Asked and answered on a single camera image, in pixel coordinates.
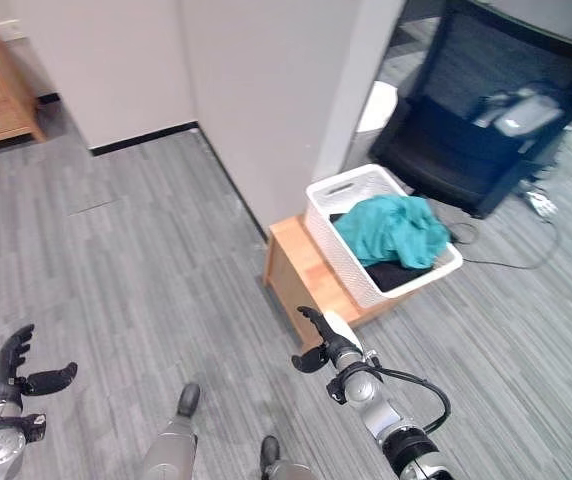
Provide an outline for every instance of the black baseboard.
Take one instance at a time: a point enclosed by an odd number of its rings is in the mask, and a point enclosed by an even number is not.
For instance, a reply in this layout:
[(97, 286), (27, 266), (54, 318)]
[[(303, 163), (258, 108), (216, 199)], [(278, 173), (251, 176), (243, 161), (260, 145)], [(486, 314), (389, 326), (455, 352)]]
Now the black baseboard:
[(210, 140), (208, 139), (206, 132), (204, 132), (204, 130), (202, 130), (201, 127), (199, 127), (199, 125), (198, 125), (198, 128), (199, 128), (199, 131), (202, 133), (204, 140), (206, 140), (206, 144), (208, 145), (208, 148), (210, 148), (211, 152), (213, 152), (215, 160), (217, 160), (217, 163), (219, 164), (220, 168), (224, 172), (224, 175), (226, 175), (226, 180), (228, 180), (228, 182), (233, 187), (235, 194), (242, 201), (242, 205), (244, 206), (244, 209), (246, 210), (246, 212), (250, 216), (250, 219), (252, 220), (253, 224), (255, 225), (255, 228), (257, 229), (257, 231), (259, 232), (261, 237), (264, 239), (264, 242), (266, 242), (268, 240), (268, 237), (266, 236), (266, 233), (264, 232), (264, 229), (262, 228), (262, 226), (257, 221), (257, 217), (255, 217), (255, 214), (253, 213), (253, 211), (248, 206), (248, 203), (246, 203), (246, 199), (244, 198), (242, 193), (239, 191), (239, 188), (237, 188), (237, 185), (235, 185), (235, 182), (233, 181), (230, 174), (228, 173), (228, 170), (226, 170), (226, 167), (224, 166), (221, 159), (219, 158), (219, 155), (217, 154), (217, 150), (215, 150), (215, 147), (213, 147), (213, 144), (210, 143)]
[(48, 93), (46, 95), (42, 95), (37, 97), (37, 101), (42, 105), (46, 105), (47, 103), (59, 102), (59, 95), (57, 93)]
[(101, 147), (95, 147), (90, 149), (90, 153), (97, 157), (98, 155), (103, 155), (105, 153), (114, 152), (115, 150), (121, 150), (122, 148), (132, 147), (133, 145), (139, 145), (140, 143), (149, 142), (157, 138), (166, 137), (172, 135), (173, 133), (184, 132), (190, 130), (191, 128), (198, 128), (197, 122), (188, 122), (183, 125), (175, 125), (174, 127), (164, 128), (162, 130), (157, 130), (156, 132), (146, 133), (140, 135), (139, 137), (127, 138), (126, 140), (120, 140), (119, 142), (109, 143), (108, 145), (102, 145)]
[(208, 148), (210, 148), (210, 150), (213, 152), (213, 156), (215, 157), (217, 164), (219, 165), (219, 167), (224, 172), (224, 175), (226, 175), (226, 179), (228, 180), (228, 182), (233, 187), (235, 194), (241, 200), (242, 205), (244, 206), (244, 209), (246, 210), (246, 212), (250, 216), (250, 219), (252, 220), (253, 224), (255, 225), (255, 228), (257, 229), (257, 231), (259, 232), (261, 237), (264, 239), (264, 241), (266, 241), (268, 237), (266, 236), (264, 229), (261, 227), (261, 225), (257, 221), (255, 214), (253, 213), (253, 211), (248, 206), (248, 203), (246, 203), (246, 199), (244, 199), (244, 196), (241, 194), (241, 192), (237, 188), (237, 185), (235, 185), (235, 182), (233, 181), (230, 174), (228, 173), (228, 170), (226, 170), (226, 167), (224, 167), (224, 164), (222, 163), (221, 159), (219, 158), (219, 155), (217, 154), (217, 150), (215, 150), (215, 148), (213, 147), (213, 144), (210, 143), (208, 136), (200, 128), (198, 122), (184, 123), (183, 125), (176, 125), (174, 127), (169, 127), (169, 128), (165, 128), (163, 130), (158, 130), (156, 132), (151, 132), (151, 133), (147, 133), (145, 135), (140, 135), (139, 137), (128, 138), (126, 140), (120, 140), (119, 142), (111, 143), (109, 145), (103, 145), (101, 147), (91, 148), (90, 153), (93, 156), (97, 157), (97, 156), (103, 155), (105, 153), (114, 152), (115, 150), (121, 150), (122, 148), (132, 147), (133, 145), (139, 145), (140, 143), (148, 142), (150, 140), (155, 140), (155, 139), (161, 138), (161, 137), (166, 137), (166, 136), (172, 135), (174, 133), (184, 132), (186, 130), (191, 130), (193, 128), (199, 128), (200, 132), (202, 133), (202, 135), (204, 137), (204, 140), (206, 141), (206, 144), (208, 145)]

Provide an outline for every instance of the basket handle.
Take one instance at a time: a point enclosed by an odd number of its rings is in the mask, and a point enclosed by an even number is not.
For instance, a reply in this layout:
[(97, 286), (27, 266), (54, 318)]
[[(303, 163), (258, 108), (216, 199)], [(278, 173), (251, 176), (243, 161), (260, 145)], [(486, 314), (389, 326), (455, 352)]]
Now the basket handle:
[(340, 185), (338, 187), (331, 188), (328, 190), (324, 196), (325, 197), (332, 197), (333, 195), (343, 192), (344, 190), (348, 190), (349, 188), (353, 187), (355, 184), (353, 182), (345, 183), (344, 185)]

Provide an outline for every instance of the electrical cord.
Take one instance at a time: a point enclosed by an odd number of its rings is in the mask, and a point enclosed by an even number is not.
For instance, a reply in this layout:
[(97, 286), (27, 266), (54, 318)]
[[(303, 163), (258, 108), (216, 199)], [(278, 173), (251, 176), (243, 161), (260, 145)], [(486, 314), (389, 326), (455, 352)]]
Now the electrical cord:
[[(536, 269), (542, 267), (543, 265), (546, 265), (553, 258), (553, 256), (555, 255), (555, 253), (559, 249), (559, 246), (561, 245), (561, 232), (559, 231), (559, 228), (557, 227), (557, 225), (550, 220), (543, 220), (543, 223), (548, 224), (551, 227), (553, 227), (553, 231), (554, 231), (554, 235), (555, 235), (553, 238), (553, 244), (548, 249), (548, 251), (544, 255), (542, 255), (539, 258), (539, 260), (537, 260), (532, 265), (511, 265), (509, 263), (504, 263), (504, 262), (498, 262), (498, 261), (492, 261), (492, 260), (478, 260), (478, 259), (471, 259), (471, 258), (466, 258), (466, 257), (464, 257), (464, 261), (468, 262), (468, 263), (476, 263), (476, 264), (480, 264), (480, 265), (494, 265), (497, 267), (513, 268), (516, 270), (536, 270)], [(448, 225), (448, 227), (456, 226), (456, 225), (466, 225), (466, 226), (470, 227), (471, 230), (473, 230), (475, 232), (475, 235), (474, 235), (473, 240), (470, 240), (468, 242), (462, 242), (459, 240), (455, 240), (454, 241), (455, 244), (457, 244), (457, 245), (471, 245), (471, 244), (475, 243), (477, 241), (477, 239), (479, 238), (479, 230), (477, 230), (477, 228), (474, 225), (472, 225), (470, 223), (466, 223), (466, 222), (459, 222), (459, 223), (453, 223), (451, 225)]]
[(441, 427), (444, 424), (446, 419), (448, 419), (448, 417), (451, 414), (451, 405), (450, 405), (450, 400), (448, 398), (448, 395), (446, 395), (446, 393), (441, 388), (439, 388), (437, 385), (429, 382), (425, 378), (418, 377), (417, 375), (413, 375), (412, 373), (402, 372), (400, 370), (391, 370), (389, 368), (384, 368), (384, 367), (382, 367), (381, 363), (379, 363), (379, 359), (377, 357), (372, 357), (371, 360), (372, 360), (373, 365), (374, 365), (373, 370), (375, 370), (376, 372), (379, 372), (382, 375), (387, 375), (389, 377), (397, 378), (398, 380), (403, 380), (405, 382), (410, 382), (410, 383), (420, 385), (420, 386), (427, 388), (428, 390), (432, 391), (433, 393), (435, 393), (439, 397), (439, 399), (442, 402), (442, 405), (444, 406), (444, 413), (442, 413), (442, 415), (440, 417), (433, 420), (432, 422), (430, 422), (428, 425), (426, 425), (423, 428), (423, 430), (424, 430), (424, 432), (426, 432), (426, 434), (434, 432), (435, 430), (437, 430), (439, 427)]

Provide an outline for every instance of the black cable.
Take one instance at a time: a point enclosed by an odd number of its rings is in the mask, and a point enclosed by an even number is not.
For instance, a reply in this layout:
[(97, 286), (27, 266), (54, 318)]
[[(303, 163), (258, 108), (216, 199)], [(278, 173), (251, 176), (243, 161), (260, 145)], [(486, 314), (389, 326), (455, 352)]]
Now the black cable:
[[(459, 235), (452, 231), (453, 230), (452, 227), (458, 227), (458, 226), (464, 226), (464, 227), (470, 228), (470, 230), (472, 232), (472, 237), (473, 237), (472, 240), (468, 240), (467, 242), (463, 242), (462, 240), (460, 240)], [(446, 228), (451, 231), (451, 238), (455, 237), (451, 241), (457, 245), (472, 245), (477, 240), (479, 240), (479, 230), (472, 223), (455, 222), (455, 223), (450, 223), (450, 224), (446, 225)]]
[(444, 413), (442, 413), (442, 415), (439, 418), (437, 418), (436, 420), (433, 420), (432, 422), (430, 422), (428, 425), (426, 425), (423, 428), (423, 430), (424, 430), (424, 432), (426, 432), (426, 434), (432, 433), (435, 430), (437, 430), (439, 427), (441, 427), (444, 424), (446, 419), (450, 416), (450, 413), (451, 413), (450, 400), (448, 399), (448, 396), (446, 395), (446, 393), (444, 393), (444, 391), (441, 388), (439, 388), (437, 385), (429, 382), (425, 378), (420, 378), (420, 377), (413, 375), (412, 373), (408, 373), (408, 372), (401, 372), (399, 370), (390, 370), (388, 368), (384, 368), (381, 366), (375, 367), (375, 370), (377, 372), (379, 372), (383, 375), (387, 375), (389, 377), (397, 378), (397, 379), (403, 380), (405, 382), (415, 383), (415, 384), (420, 385), (424, 388), (427, 388), (427, 389), (431, 390), (432, 392), (434, 392), (435, 394), (437, 394), (439, 399), (442, 401), (442, 404), (444, 405)]
[(557, 249), (561, 245), (561, 233), (559, 231), (559, 228), (557, 228), (557, 225), (555, 225), (550, 220), (544, 220), (544, 223), (553, 227), (553, 230), (555, 232), (555, 237), (553, 239), (553, 244), (548, 249), (548, 251), (544, 255), (542, 255), (541, 258), (539, 260), (537, 260), (535, 263), (533, 263), (532, 265), (526, 265), (526, 266), (511, 265), (511, 264), (503, 263), (503, 262), (495, 262), (495, 261), (490, 261), (490, 260), (476, 260), (476, 259), (470, 259), (470, 258), (464, 258), (464, 261), (468, 262), (468, 263), (477, 263), (477, 264), (481, 264), (481, 265), (495, 265), (498, 267), (514, 268), (517, 270), (536, 270), (539, 267), (548, 263), (553, 258), (553, 255), (555, 254), (555, 252), (557, 252)]

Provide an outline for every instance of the robotic arm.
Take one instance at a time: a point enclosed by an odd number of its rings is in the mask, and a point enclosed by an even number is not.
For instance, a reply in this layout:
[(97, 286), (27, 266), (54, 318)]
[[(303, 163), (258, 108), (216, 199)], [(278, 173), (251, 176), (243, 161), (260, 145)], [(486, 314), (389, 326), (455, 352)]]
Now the robotic arm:
[(34, 325), (15, 332), (0, 349), (0, 480), (14, 478), (21, 468), (26, 444), (44, 438), (46, 416), (22, 417), (22, 396), (48, 395), (70, 385), (77, 374), (77, 364), (69, 363), (61, 370), (51, 370), (18, 377), (30, 350)]
[[(295, 368), (312, 373), (329, 360), (332, 362), (338, 373), (326, 387), (330, 397), (340, 404), (348, 403), (357, 411), (401, 480), (452, 479), (446, 459), (427, 435), (450, 413), (446, 395), (419, 377), (382, 368), (374, 355), (365, 357), (359, 340), (339, 316), (332, 313), (324, 316), (309, 307), (298, 310), (315, 325), (323, 342), (301, 357), (294, 355)], [(383, 388), (382, 374), (420, 384), (437, 393), (444, 403), (444, 415), (427, 427), (417, 426), (394, 408)]]

